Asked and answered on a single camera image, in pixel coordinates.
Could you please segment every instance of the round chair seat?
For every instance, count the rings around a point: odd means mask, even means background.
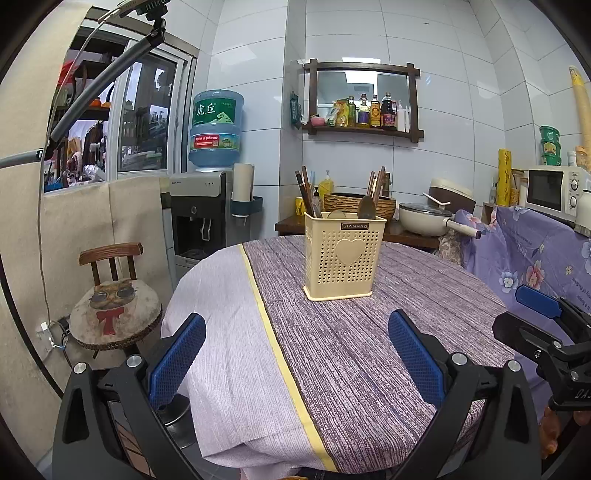
[[[105,281],[76,304],[70,333],[91,350],[124,348],[150,333],[161,317],[158,295],[141,280]]]

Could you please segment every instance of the metal bolt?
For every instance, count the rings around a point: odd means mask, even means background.
[[[452,362],[456,365],[466,365],[468,358],[463,353],[454,353],[452,355]]]
[[[125,362],[128,367],[137,367],[142,362],[142,358],[139,355],[130,356]]]
[[[507,366],[509,367],[509,370],[511,370],[512,372],[518,372],[519,370],[521,370],[521,364],[517,360],[509,360]]]
[[[74,365],[74,373],[81,374],[84,370],[86,370],[86,364],[84,362],[80,362]]]

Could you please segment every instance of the heart-shaped hole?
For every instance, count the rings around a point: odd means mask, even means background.
[[[360,238],[355,240],[347,240],[343,238],[339,240],[335,247],[336,257],[343,262],[345,265],[353,265],[365,250],[365,242]]]

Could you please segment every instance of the cat face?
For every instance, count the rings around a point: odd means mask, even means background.
[[[131,280],[98,285],[90,298],[90,307],[96,310],[110,310],[121,307],[135,298],[135,290]]]

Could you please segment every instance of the blue gripper pad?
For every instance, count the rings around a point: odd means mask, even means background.
[[[562,315],[562,309],[556,300],[527,285],[517,287],[515,299],[522,305],[531,308],[549,319]]]
[[[445,399],[443,373],[397,311],[390,314],[388,335],[423,400],[439,408]]]
[[[201,350],[205,333],[205,320],[201,315],[194,313],[189,325],[170,346],[150,375],[148,399],[152,408],[157,409],[172,401],[189,367]]]

